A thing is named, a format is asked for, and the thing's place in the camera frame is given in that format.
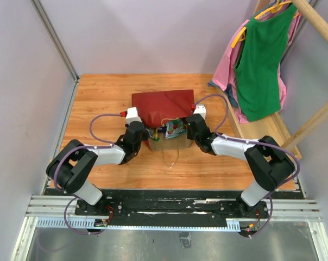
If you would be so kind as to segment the teal candy packet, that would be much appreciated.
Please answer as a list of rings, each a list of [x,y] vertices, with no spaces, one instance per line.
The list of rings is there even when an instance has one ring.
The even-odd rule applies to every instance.
[[[165,138],[172,139],[186,134],[187,127],[183,119],[175,119],[165,123],[165,130]]]

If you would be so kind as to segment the red brown paper bag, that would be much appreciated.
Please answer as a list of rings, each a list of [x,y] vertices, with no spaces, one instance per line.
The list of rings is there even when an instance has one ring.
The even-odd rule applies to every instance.
[[[194,90],[167,90],[138,92],[131,95],[131,104],[137,108],[138,115],[145,125],[146,131],[157,128],[159,141],[150,137],[144,143],[152,152],[160,152],[163,163],[172,168],[179,159],[179,152],[189,148],[192,141],[188,140],[187,132],[177,138],[165,138],[165,123],[170,120],[183,119],[193,114],[195,104]]]

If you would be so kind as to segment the green tank top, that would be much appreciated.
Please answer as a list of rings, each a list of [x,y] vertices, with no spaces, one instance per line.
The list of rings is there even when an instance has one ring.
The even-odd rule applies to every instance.
[[[288,42],[292,4],[280,14],[251,26],[235,65],[237,100],[249,122],[281,109],[277,70]]]

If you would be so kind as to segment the yellow clothes hanger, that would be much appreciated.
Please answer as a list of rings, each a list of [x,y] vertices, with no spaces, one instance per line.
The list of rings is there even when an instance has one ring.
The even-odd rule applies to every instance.
[[[268,13],[277,13],[279,12],[284,5],[292,5],[292,1],[276,1],[275,4],[271,5],[270,7],[265,8],[264,10],[260,11],[254,18],[252,18],[235,36],[231,43],[231,49],[234,49],[239,42],[243,42],[246,39],[246,33],[251,28],[259,23],[259,19],[262,18],[264,15]]]

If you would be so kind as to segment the green Fox's candy packet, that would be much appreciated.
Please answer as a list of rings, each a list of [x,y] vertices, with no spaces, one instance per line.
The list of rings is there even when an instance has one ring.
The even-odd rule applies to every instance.
[[[159,133],[158,133],[158,129],[157,128],[151,128],[148,129],[149,132],[149,137],[154,140],[155,142],[158,142],[159,139]]]

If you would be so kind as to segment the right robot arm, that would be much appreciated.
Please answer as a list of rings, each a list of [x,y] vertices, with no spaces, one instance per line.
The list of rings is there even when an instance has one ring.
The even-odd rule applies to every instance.
[[[204,153],[238,158],[248,163],[254,181],[237,197],[237,211],[242,216],[298,169],[289,154],[270,136],[247,140],[212,132],[200,114],[189,116],[186,122],[188,138]]]

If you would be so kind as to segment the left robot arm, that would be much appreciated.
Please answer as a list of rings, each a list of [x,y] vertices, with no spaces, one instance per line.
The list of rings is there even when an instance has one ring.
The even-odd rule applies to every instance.
[[[100,165],[122,165],[140,151],[141,143],[149,138],[145,125],[131,122],[125,134],[106,146],[85,145],[71,140],[48,164],[46,175],[62,191],[77,196],[91,206],[99,206],[105,199],[102,191],[87,180],[91,170]]]

